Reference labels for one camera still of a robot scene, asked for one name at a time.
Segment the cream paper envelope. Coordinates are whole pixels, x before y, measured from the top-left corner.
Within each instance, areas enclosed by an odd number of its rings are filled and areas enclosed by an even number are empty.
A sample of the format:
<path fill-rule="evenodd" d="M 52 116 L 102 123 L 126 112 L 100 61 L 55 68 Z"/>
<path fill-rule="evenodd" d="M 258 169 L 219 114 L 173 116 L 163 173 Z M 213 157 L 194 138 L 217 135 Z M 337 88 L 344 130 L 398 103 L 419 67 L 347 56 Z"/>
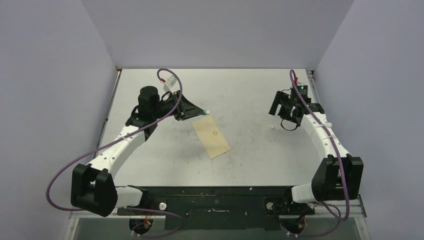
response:
<path fill-rule="evenodd" d="M 194 121 L 191 125 L 210 159 L 231 150 L 229 143 L 210 115 Z"/>

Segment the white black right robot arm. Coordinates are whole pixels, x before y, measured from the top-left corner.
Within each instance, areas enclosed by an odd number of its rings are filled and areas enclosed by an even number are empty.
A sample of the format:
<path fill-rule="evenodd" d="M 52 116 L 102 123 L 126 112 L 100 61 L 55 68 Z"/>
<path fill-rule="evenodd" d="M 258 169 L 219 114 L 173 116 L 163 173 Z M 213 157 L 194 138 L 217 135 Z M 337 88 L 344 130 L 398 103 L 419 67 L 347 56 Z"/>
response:
<path fill-rule="evenodd" d="M 297 85 L 290 93 L 277 91 L 269 110 L 282 120 L 303 128 L 315 146 L 320 164 L 310 183 L 294 186 L 283 199 L 283 209 L 296 214 L 303 203 L 355 200 L 359 195 L 364 163 L 340 143 L 323 107 L 312 103 L 308 87 Z"/>

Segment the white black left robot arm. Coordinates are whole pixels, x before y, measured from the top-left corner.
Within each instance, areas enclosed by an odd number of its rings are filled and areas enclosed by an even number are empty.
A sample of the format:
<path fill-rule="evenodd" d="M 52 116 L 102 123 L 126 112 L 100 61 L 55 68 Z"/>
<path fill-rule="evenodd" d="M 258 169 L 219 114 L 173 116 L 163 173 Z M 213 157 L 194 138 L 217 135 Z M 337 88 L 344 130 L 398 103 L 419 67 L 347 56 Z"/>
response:
<path fill-rule="evenodd" d="M 184 121 L 210 113 L 190 102 L 179 90 L 166 94 L 168 98 L 162 99 L 156 87 L 143 87 L 138 104 L 116 139 L 89 163 L 74 167 L 70 195 L 73 207 L 102 217 L 117 208 L 129 207 L 138 216 L 149 210 L 149 201 L 143 198 L 142 188 L 115 185 L 114 178 L 119 169 L 149 139 L 159 120 L 174 117 L 177 121 Z"/>

